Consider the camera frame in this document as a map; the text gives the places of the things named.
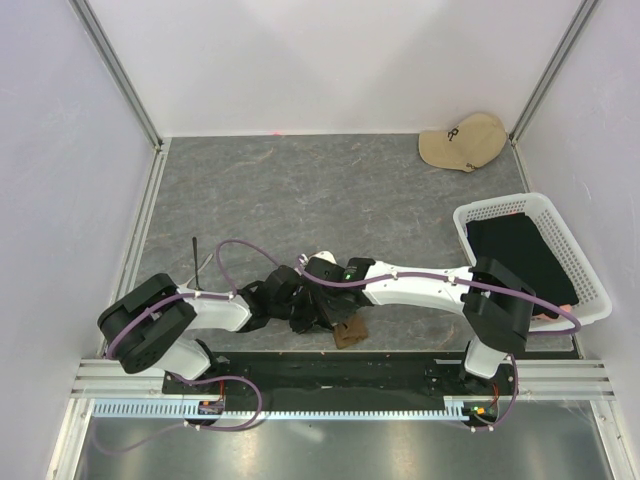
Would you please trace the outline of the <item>brown cloth napkin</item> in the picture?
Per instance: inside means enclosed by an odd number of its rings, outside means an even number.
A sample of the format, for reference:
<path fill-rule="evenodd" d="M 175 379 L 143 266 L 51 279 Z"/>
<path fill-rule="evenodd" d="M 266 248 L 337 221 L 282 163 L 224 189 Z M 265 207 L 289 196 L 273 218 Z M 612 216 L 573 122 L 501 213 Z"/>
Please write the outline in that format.
<path fill-rule="evenodd" d="M 354 346 L 368 337 L 369 331 L 360 314 L 354 314 L 333 328 L 333 338 L 337 349 Z"/>

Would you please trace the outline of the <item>silver fork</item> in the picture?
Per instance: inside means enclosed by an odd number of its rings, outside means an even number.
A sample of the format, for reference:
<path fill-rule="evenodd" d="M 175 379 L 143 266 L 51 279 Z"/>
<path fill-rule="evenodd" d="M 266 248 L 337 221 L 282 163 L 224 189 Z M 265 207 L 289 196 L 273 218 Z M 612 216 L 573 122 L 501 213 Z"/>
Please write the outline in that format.
<path fill-rule="evenodd" d="M 195 286 L 196 288 L 199 288 L 199 276 L 201 274 L 201 272 L 209 265 L 209 263 L 212 261 L 212 259 L 214 258 L 214 254 L 210 253 L 208 254 L 205 259 L 202 261 L 202 263 L 196 267 L 195 273 L 185 282 L 179 284 L 179 287 L 181 289 L 183 288 L 190 288 L 191 286 Z"/>

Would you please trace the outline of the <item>black spoon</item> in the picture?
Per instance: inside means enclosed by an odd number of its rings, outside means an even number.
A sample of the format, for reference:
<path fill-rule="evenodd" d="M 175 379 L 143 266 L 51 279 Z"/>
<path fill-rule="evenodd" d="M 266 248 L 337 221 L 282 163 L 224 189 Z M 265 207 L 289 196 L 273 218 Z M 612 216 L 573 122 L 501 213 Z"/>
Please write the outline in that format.
<path fill-rule="evenodd" d="M 199 271 L 200 271 L 200 264 L 199 264 L 199 255 L 198 255 L 198 239 L 196 236 L 192 237 L 192 252 L 193 252 L 193 260 L 194 260 L 194 289 L 196 291 L 200 291 L 201 290 L 201 285 L 200 285 L 200 281 L 199 281 Z"/>

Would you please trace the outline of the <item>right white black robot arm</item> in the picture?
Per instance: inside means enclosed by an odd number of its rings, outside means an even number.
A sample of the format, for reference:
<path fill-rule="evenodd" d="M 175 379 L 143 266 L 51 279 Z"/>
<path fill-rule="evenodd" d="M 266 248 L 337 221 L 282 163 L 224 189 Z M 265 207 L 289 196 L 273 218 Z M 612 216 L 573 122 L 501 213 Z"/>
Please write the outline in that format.
<path fill-rule="evenodd" d="M 311 257 L 303 275 L 357 305 L 408 305 L 457 314 L 474 337 L 458 368 L 458 381 L 477 394 L 489 387 L 500 364 L 527 343 L 535 291 L 493 259 L 448 269 L 413 268 L 371 258 L 346 267 L 324 254 Z"/>

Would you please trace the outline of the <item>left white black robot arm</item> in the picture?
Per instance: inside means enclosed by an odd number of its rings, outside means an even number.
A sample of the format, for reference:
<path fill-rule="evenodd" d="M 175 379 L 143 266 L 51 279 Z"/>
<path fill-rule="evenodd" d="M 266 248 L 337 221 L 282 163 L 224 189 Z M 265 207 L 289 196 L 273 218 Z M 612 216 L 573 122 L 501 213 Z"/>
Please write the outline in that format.
<path fill-rule="evenodd" d="M 97 325 L 107 341 L 106 358 L 118 361 L 126 373 L 160 368 L 208 393 L 218 385 L 220 371 L 206 345 L 186 333 L 248 333 L 272 319 L 288 322 L 296 333 L 326 324 L 313 291 L 288 267 L 229 293 L 179 286 L 159 273 L 107 308 Z"/>

